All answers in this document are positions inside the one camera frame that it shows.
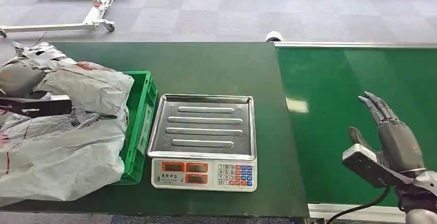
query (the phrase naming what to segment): plastic bag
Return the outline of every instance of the plastic bag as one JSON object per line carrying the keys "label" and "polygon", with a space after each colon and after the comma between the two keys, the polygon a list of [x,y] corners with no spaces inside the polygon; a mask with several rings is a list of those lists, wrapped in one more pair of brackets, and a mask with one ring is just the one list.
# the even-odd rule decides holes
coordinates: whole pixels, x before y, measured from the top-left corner
{"label": "plastic bag", "polygon": [[[67,94],[76,105],[71,114],[32,119],[0,111],[0,203],[17,199],[76,200],[118,181],[124,171],[119,154],[127,129],[126,101],[133,79],[67,57],[62,62],[59,57],[39,58],[36,51],[40,55],[47,51],[63,55],[41,43],[24,48],[8,63],[44,67],[45,82],[36,89]],[[83,65],[90,65],[92,70]],[[104,81],[105,87],[98,89],[96,81]],[[84,86],[73,89],[72,83]]]}

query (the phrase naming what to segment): scale keypad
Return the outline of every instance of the scale keypad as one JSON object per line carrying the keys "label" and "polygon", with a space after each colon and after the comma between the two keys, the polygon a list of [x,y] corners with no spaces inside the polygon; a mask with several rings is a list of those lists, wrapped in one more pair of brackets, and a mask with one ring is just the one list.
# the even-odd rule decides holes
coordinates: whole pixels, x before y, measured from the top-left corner
{"label": "scale keypad", "polygon": [[218,184],[235,186],[252,186],[253,166],[218,165]]}

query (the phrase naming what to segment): metal stand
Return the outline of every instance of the metal stand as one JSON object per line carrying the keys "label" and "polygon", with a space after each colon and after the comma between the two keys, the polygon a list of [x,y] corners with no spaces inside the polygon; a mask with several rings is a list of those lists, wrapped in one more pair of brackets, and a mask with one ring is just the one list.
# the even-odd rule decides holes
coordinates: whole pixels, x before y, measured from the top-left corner
{"label": "metal stand", "polygon": [[114,0],[92,0],[93,7],[82,23],[36,25],[36,26],[0,26],[0,36],[6,38],[8,32],[27,32],[27,31],[59,31],[59,30],[78,30],[78,29],[97,29],[102,24],[108,31],[115,30],[115,22],[103,19],[105,11],[111,6]]}

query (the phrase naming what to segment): digital scale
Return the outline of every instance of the digital scale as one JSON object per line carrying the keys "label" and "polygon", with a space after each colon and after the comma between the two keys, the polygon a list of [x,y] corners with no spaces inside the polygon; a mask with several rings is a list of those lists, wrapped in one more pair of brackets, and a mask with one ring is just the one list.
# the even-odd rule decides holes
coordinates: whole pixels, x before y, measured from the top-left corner
{"label": "digital scale", "polygon": [[254,100],[164,94],[147,155],[155,188],[253,192],[257,188]]}

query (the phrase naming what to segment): gray carpet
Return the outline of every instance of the gray carpet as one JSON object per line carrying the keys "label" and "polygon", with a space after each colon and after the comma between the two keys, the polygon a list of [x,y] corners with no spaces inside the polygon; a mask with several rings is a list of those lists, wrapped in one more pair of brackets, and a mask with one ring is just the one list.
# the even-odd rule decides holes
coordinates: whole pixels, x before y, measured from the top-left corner
{"label": "gray carpet", "polygon": [[[290,41],[436,43],[437,0],[116,0],[108,33],[52,31],[10,33],[37,41],[264,41],[272,30]],[[78,23],[90,0],[0,0],[0,25]],[[0,38],[0,60],[13,55]],[[124,217],[0,213],[1,223],[291,223],[289,219]]]}

